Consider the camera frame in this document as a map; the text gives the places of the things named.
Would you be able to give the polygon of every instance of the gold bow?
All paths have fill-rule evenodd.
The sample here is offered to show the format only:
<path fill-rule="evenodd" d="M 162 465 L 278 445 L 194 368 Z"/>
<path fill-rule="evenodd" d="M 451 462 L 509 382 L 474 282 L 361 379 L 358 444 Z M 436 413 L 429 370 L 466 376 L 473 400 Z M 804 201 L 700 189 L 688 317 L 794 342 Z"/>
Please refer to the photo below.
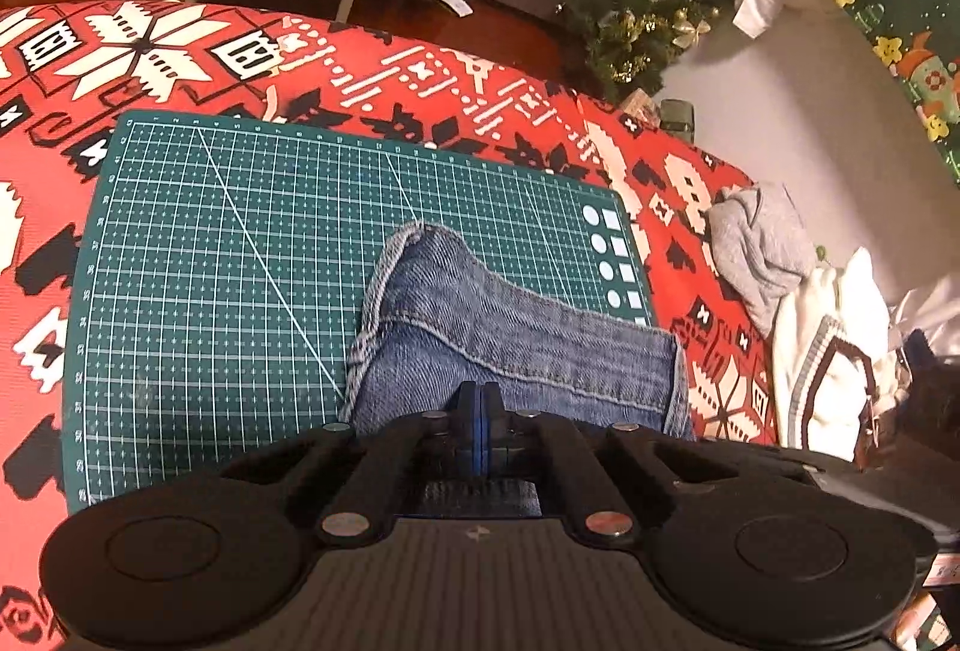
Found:
<path fill-rule="evenodd" d="M 682 20 L 674 23 L 673 29 L 677 31 L 677 34 L 680 34 L 673 40 L 673 43 L 682 50 L 686 50 L 699 42 L 703 34 L 710 33 L 710 26 L 706 20 L 699 21 L 696 28 L 689 20 Z"/>

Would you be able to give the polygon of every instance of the cartoon gnome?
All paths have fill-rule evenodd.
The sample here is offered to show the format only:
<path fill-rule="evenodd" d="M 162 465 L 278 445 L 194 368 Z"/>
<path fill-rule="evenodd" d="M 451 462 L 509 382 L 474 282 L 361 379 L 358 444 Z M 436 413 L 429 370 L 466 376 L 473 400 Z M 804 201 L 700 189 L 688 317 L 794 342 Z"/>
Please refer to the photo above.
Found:
<path fill-rule="evenodd" d="M 960 58 L 944 65 L 937 53 L 926 48 L 931 34 L 932 31 L 924 31 L 914 37 L 913 45 L 896 65 L 896 73 L 920 97 L 926 117 L 938 115 L 946 122 L 960 122 Z"/>

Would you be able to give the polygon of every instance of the denim fabric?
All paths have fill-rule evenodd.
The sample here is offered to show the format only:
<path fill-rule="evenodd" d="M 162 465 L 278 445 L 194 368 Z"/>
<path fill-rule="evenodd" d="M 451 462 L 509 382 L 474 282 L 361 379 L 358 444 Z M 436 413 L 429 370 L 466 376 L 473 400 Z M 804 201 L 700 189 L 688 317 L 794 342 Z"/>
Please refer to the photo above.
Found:
<path fill-rule="evenodd" d="M 683 349 L 661 329 L 576 310 L 490 272 L 441 226 L 384 245 L 347 357 L 343 418 L 361 434 L 443 409 L 464 380 L 500 384 L 508 410 L 693 436 Z"/>

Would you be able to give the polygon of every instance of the black circular joint cover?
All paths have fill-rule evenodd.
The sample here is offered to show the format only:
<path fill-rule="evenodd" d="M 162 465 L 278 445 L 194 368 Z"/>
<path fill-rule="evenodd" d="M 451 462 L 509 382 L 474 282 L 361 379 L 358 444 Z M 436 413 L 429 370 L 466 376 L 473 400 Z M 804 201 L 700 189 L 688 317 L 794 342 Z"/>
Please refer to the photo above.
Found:
<path fill-rule="evenodd" d="M 190 478 L 70 517 L 40 581 L 72 633 L 109 646 L 186 647 L 229 637 L 296 587 L 304 546 L 260 486 Z"/>
<path fill-rule="evenodd" d="M 680 502 L 651 556 L 687 614 L 760 647 L 869 638 L 896 619 L 916 569 L 914 545 L 889 515 L 753 476 Z"/>

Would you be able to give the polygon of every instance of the christmas tree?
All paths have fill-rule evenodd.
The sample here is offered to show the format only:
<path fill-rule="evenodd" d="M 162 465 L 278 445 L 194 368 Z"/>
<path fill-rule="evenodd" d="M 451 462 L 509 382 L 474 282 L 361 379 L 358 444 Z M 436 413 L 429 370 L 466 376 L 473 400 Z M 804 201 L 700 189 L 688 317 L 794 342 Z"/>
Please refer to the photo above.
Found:
<path fill-rule="evenodd" d="M 653 95 L 662 71 L 710 30 L 733 0 L 568 0 L 558 12 L 582 39 L 604 98 L 619 103 L 637 88 Z"/>

